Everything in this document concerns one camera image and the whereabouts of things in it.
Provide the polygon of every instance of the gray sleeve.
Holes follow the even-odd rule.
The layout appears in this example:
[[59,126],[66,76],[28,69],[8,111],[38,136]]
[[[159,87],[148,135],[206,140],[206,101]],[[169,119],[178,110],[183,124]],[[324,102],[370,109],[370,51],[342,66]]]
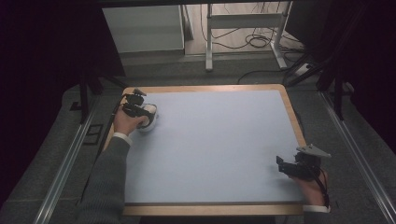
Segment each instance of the gray sleeve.
[[93,166],[78,206],[77,223],[120,223],[128,150],[129,145],[124,140],[111,138]]
[[321,212],[304,212],[304,224],[331,224],[331,214]]

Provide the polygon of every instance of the gray floor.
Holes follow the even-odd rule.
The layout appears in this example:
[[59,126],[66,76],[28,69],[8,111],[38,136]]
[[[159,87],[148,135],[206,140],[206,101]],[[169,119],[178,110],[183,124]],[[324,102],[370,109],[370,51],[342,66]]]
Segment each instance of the gray floor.
[[[122,80],[131,86],[171,85],[228,85],[246,72],[259,69],[276,70],[272,54],[219,55],[212,73],[205,72],[203,57],[162,57],[133,60],[123,58],[127,77]],[[245,77],[241,84],[281,83],[283,73],[257,73]],[[333,223],[387,223],[372,192],[367,188],[357,165],[353,161],[341,135],[337,132],[329,113],[315,89],[317,77],[311,77],[300,85],[289,88],[288,94],[295,111],[301,117],[307,143],[330,152],[332,158],[323,160],[323,168],[330,175],[330,195]],[[99,97],[98,109],[92,124],[107,126],[121,89],[108,81],[102,81],[104,93]],[[70,105],[78,101],[78,87],[64,94],[63,107],[53,124],[45,142],[30,164],[18,186],[14,189],[0,212],[0,223],[32,223],[58,171],[64,153],[78,131],[80,114],[69,111]],[[362,153],[370,163],[378,179],[387,189],[391,199],[396,199],[396,157],[377,133],[356,111],[348,97],[344,99],[346,124],[361,145]],[[60,200],[49,223],[73,223],[76,204],[90,174],[99,145],[83,145],[78,153],[70,176],[67,178]],[[283,217],[276,222],[282,223]],[[138,217],[124,217],[123,223],[136,223]],[[291,217],[288,223],[302,223],[301,217]]]

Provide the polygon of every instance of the white shirt cuff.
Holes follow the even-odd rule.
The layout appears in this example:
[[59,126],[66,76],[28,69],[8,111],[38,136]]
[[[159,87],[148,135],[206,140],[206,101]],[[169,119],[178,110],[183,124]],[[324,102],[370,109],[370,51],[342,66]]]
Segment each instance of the white shirt cuff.
[[113,137],[122,138],[130,147],[132,146],[132,139],[124,133],[113,133]]
[[327,208],[326,206],[319,206],[319,205],[304,205],[303,209],[305,212],[330,213],[330,206],[329,208]]

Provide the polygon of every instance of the wooden frame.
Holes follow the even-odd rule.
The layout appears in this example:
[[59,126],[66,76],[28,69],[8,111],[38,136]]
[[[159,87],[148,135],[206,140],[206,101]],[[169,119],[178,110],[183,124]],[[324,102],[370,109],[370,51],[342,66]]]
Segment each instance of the wooden frame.
[[[134,88],[127,88],[123,93],[132,93]],[[270,85],[224,85],[224,86],[169,86],[169,87],[142,87],[139,90],[150,94],[158,92],[185,92],[185,91],[279,91],[286,111],[290,118],[291,126],[296,135],[299,146],[305,146],[298,120],[292,109],[289,96],[285,88],[279,84]],[[114,133],[111,127],[105,147],[107,147]],[[301,215],[302,204],[236,204],[236,205],[125,205],[125,216],[278,216]]]

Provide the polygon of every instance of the black curtain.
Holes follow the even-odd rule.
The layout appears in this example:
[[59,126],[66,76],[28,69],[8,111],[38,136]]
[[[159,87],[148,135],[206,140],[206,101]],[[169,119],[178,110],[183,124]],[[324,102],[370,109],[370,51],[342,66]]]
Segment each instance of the black curtain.
[[81,74],[124,76],[102,9],[51,1],[0,3],[1,202],[39,150]]

